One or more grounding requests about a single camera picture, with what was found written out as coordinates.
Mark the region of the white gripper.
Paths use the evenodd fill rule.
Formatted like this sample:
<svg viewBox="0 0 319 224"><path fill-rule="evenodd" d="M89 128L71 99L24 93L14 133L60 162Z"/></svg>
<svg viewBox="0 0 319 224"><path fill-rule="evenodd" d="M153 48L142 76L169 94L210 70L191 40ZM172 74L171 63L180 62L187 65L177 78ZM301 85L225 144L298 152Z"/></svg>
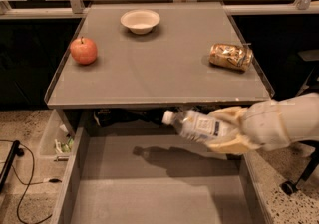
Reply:
<svg viewBox="0 0 319 224"><path fill-rule="evenodd" d="M228 107L208 115L240 127L245 134L228 142L210 143L207 147L213 152L241 155L258 148L271 151L291 144L277 101L256 103L250 108Z"/></svg>

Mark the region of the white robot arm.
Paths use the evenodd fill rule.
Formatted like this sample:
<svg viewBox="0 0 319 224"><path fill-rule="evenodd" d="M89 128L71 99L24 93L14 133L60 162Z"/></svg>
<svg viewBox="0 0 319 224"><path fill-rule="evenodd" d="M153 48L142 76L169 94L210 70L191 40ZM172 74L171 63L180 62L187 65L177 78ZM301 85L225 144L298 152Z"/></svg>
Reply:
<svg viewBox="0 0 319 224"><path fill-rule="evenodd" d="M226 142L207 142L213 152L243 154L271 151L305 140L319 140L319 95L310 93L284 101L269 100L249 108L230 107L211 112L235 126Z"/></svg>

